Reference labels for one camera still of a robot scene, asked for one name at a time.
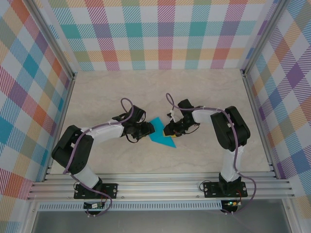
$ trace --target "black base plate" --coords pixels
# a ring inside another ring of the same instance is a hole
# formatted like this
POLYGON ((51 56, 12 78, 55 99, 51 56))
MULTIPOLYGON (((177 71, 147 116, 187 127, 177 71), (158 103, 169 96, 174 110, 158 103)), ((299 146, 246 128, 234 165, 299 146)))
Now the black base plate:
MULTIPOLYGON (((238 187, 236 188, 241 192, 242 198, 247 197, 247 190, 243 191, 243 188, 246 188, 244 182, 239 182, 238 187)), ((218 182, 204 182, 203 183, 204 197, 205 198, 239 198, 240 194, 236 190, 224 195, 222 190, 219 187, 218 182)))
MULTIPOLYGON (((101 192, 106 193, 112 199, 117 198, 118 184, 117 183, 103 183, 101 184, 101 192)), ((87 190, 80 184, 75 186, 74 199, 101 199, 102 196, 98 193, 87 190)))

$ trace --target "marble surface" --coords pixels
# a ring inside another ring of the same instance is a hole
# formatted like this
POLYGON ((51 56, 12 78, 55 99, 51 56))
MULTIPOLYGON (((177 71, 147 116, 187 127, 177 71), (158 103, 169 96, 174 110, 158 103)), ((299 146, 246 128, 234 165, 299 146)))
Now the marble surface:
MULTIPOLYGON (((175 103, 189 99, 194 106, 226 108, 234 105, 248 125, 251 137, 242 159, 241 171, 269 171, 254 116, 238 69, 80 71, 66 115, 63 131, 104 123, 123 113, 122 97, 147 112, 146 120, 160 117, 169 123, 171 109, 165 94, 175 103)), ((191 135, 173 139, 177 148, 152 142, 145 137, 137 144, 125 137, 93 147, 89 164, 95 173, 187 173, 219 172, 223 149, 212 125, 202 124, 191 135)), ((63 168, 54 162, 52 173, 63 168)))

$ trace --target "teal paper triangle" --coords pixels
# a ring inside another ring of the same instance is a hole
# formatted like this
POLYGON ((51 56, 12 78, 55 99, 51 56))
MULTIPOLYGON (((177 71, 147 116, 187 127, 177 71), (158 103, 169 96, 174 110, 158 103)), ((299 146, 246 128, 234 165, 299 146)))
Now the teal paper triangle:
POLYGON ((157 117, 157 118, 153 119, 152 121, 150 121, 150 123, 155 128, 155 132, 149 135, 151 141, 163 144, 165 146, 176 148, 176 145, 173 142, 172 138, 171 137, 165 137, 163 135, 164 125, 163 125, 162 121, 160 120, 160 118, 157 117))

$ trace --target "beige floor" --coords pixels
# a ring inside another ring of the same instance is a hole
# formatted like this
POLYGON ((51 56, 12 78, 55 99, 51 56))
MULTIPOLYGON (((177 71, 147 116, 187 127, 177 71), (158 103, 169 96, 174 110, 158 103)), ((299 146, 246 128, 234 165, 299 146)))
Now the beige floor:
MULTIPOLYGON (((226 108, 234 105, 251 131, 241 171, 268 171, 249 100, 237 69, 94 71, 79 72, 69 104, 64 129, 94 126, 123 113, 122 97, 128 97, 147 112, 147 120, 160 117, 166 125, 171 106, 165 99, 170 92, 176 103, 188 98, 194 106, 226 108)), ((137 144, 126 138, 106 141, 91 151, 89 164, 95 173, 177 173, 219 172, 223 149, 211 125, 201 125, 191 135, 175 138, 170 148, 149 137, 137 144)), ((52 173, 63 168, 54 162, 52 173)))

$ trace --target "blue triangle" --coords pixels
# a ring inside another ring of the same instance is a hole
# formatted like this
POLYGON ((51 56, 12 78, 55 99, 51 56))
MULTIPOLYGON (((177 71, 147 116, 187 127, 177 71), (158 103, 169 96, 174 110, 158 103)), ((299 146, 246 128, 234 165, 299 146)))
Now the blue triangle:
POLYGON ((175 143, 173 142, 172 138, 171 137, 165 137, 163 135, 164 125, 163 125, 162 121, 160 120, 160 118, 157 117, 157 118, 151 120, 150 123, 155 128, 155 132, 149 135, 151 141, 163 144, 165 146, 176 148, 175 143))

